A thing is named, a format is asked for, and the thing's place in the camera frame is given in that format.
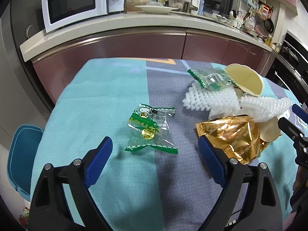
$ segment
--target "tablecloth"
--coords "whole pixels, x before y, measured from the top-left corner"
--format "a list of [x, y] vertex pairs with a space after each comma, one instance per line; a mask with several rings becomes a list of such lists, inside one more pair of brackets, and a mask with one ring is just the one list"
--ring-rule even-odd
[[[182, 102], [193, 82], [187, 70], [205, 67], [224, 68], [172, 59], [88, 61], [62, 92], [47, 122], [34, 161], [31, 195], [46, 163], [68, 165], [109, 136], [113, 152], [89, 191], [110, 226], [115, 231], [197, 230], [221, 193], [197, 152], [195, 123], [207, 120], [208, 112], [188, 110]], [[264, 83], [262, 96], [288, 96], [298, 104], [290, 91], [266, 79]], [[136, 153], [124, 151], [130, 131], [127, 120], [140, 103], [176, 108], [168, 123], [178, 155], [150, 147]], [[307, 131], [290, 110], [286, 116]], [[284, 217], [291, 211], [289, 200], [297, 170], [292, 145], [283, 134], [252, 162], [268, 164]], [[75, 222], [82, 224], [69, 187], [64, 189]], [[235, 211], [241, 208], [245, 191], [243, 186]]]

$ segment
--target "cabinet handle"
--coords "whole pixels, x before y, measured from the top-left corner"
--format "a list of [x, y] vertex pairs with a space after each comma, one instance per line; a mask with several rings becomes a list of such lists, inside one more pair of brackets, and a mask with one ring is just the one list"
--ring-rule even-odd
[[280, 81], [282, 81], [282, 83], [288, 88], [289, 91], [292, 92], [292, 90], [289, 88], [289, 86], [280, 78], [280, 76], [277, 74], [277, 71], [275, 71], [274, 75], [276, 75]]

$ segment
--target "white countertop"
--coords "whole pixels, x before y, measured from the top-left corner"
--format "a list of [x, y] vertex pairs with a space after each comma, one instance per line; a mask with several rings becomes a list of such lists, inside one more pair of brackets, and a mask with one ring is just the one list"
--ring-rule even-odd
[[24, 60], [28, 61], [53, 47], [79, 37], [113, 29], [141, 26], [168, 26], [207, 30], [238, 38], [267, 51], [272, 51], [269, 46], [262, 44], [246, 33], [216, 22], [178, 14], [152, 15], [143, 13], [123, 13], [93, 18], [64, 27], [49, 34], [45, 30], [42, 30], [21, 44], [20, 49]]

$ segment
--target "bolt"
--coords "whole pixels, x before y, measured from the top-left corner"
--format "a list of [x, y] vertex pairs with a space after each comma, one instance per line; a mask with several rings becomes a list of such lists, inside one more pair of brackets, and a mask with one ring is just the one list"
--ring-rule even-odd
[[81, 160], [80, 159], [76, 159], [76, 160], [73, 161], [73, 164], [75, 166], [79, 166], [81, 164]]
[[46, 170], [51, 169], [51, 164], [50, 164], [50, 163], [47, 163], [47, 164], [44, 166], [44, 169], [46, 169]]
[[267, 165], [265, 164], [265, 163], [260, 163], [260, 167], [262, 168], [262, 169], [267, 169]]
[[236, 164], [238, 164], [238, 160], [235, 159], [235, 158], [231, 158], [230, 163], [233, 164], [233, 165], [236, 165]]

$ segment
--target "chair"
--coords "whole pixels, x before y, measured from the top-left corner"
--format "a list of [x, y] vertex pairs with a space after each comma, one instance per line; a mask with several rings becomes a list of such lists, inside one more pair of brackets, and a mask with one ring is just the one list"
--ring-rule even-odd
[[44, 130], [33, 125], [21, 125], [15, 132], [7, 160], [7, 177], [12, 187], [30, 201], [34, 158]]

